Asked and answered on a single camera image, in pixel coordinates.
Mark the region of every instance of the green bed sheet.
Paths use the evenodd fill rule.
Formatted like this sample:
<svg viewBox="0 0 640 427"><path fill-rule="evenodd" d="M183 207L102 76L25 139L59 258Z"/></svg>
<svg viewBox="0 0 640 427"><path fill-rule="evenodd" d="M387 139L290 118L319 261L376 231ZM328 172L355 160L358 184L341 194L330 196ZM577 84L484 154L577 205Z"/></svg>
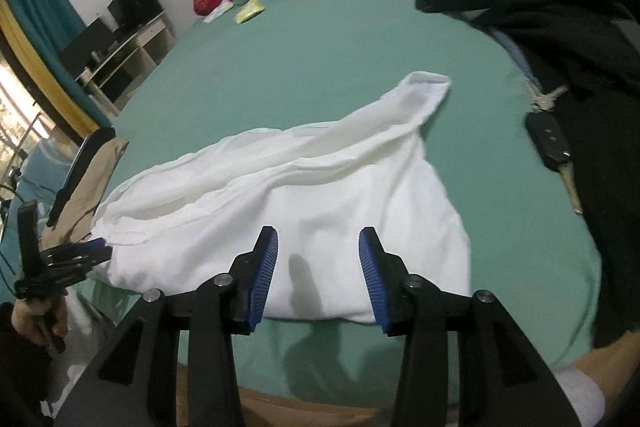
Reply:
<svg viewBox="0 0 640 427"><path fill-rule="evenodd" d="M108 190L228 135L340 119L410 71L449 75L450 92L423 133L471 240L473 289L494 291L550 365L587 352L600 260L560 177L529 142L527 91L509 55L463 22L418 12L414 0L263 3L242 25L236 9L197 22L145 81L116 120L129 148ZM134 300L102 284L86 291L116 318ZM234 352L245 387L386 406L402 339L375 325L265 319L234 338ZM186 346L180 354L186 360Z"/></svg>

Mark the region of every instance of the curtain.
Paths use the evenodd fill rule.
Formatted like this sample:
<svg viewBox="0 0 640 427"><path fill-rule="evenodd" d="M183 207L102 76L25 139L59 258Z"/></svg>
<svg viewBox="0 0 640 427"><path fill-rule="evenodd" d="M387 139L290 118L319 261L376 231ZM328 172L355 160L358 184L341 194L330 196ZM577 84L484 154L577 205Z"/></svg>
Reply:
<svg viewBox="0 0 640 427"><path fill-rule="evenodd" d="M98 129L97 124L69 97L36 53L6 0L0 0L0 30L12 51L27 71L38 89L53 108L68 122L71 128L85 138Z"/></svg>
<svg viewBox="0 0 640 427"><path fill-rule="evenodd" d="M50 74L74 102L101 126L111 126L58 58L85 25L69 0L6 0L24 35Z"/></svg>

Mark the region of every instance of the yellow tissue pack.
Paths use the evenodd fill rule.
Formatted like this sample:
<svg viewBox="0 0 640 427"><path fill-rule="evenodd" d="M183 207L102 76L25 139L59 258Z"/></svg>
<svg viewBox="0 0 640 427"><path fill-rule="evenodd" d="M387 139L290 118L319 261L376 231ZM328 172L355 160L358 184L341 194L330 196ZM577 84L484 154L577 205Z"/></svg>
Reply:
<svg viewBox="0 0 640 427"><path fill-rule="evenodd" d="M242 6L238 13L236 13L234 20L236 24L242 24L262 12L264 12L264 4L258 0L249 0L249 2Z"/></svg>

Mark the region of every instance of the teal curtain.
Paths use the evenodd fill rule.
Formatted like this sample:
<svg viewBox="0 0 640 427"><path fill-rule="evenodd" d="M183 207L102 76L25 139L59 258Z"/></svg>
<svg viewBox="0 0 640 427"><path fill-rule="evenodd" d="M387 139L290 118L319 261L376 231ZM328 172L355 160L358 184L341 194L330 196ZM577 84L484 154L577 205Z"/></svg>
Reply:
<svg viewBox="0 0 640 427"><path fill-rule="evenodd" d="M86 26L69 0L6 0L25 36L66 93L101 126L111 126L58 58Z"/></svg>

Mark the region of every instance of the white desk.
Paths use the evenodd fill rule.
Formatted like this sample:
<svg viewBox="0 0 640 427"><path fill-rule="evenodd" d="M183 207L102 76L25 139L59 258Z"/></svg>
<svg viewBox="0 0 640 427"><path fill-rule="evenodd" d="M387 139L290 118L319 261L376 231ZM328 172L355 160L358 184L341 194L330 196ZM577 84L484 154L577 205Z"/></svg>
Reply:
<svg viewBox="0 0 640 427"><path fill-rule="evenodd" d="M81 74L76 78L76 81L93 96L96 105L108 118L113 119L119 115L131 93L144 82L174 47L175 38L166 27L163 15L164 12L122 42L91 72L90 76ZM127 71L133 77L133 81L114 103L108 99L102 88L121 69Z"/></svg>

